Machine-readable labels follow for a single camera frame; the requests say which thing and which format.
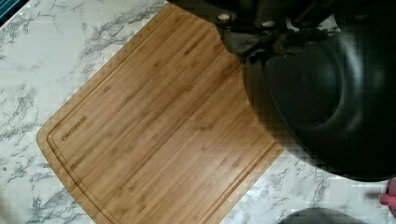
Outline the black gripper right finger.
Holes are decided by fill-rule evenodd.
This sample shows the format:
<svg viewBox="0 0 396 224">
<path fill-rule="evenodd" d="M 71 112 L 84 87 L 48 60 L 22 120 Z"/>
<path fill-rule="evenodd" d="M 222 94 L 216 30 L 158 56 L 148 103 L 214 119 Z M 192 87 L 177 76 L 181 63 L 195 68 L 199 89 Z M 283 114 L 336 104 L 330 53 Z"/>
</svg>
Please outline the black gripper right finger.
<svg viewBox="0 0 396 224">
<path fill-rule="evenodd" d="M 281 28 L 286 19 L 288 6 L 288 0 L 258 0 L 254 24 L 263 30 Z"/>
</svg>

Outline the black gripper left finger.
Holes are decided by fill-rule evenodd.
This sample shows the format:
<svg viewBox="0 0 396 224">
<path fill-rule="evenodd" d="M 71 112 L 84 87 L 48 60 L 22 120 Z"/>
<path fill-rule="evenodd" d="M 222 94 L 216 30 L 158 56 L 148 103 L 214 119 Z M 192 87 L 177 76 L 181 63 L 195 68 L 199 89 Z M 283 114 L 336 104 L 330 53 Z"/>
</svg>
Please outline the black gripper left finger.
<svg viewBox="0 0 396 224">
<path fill-rule="evenodd" d="M 217 25 L 221 29 L 231 29 L 239 22 L 238 0 L 167 0 L 191 14 Z"/>
</svg>

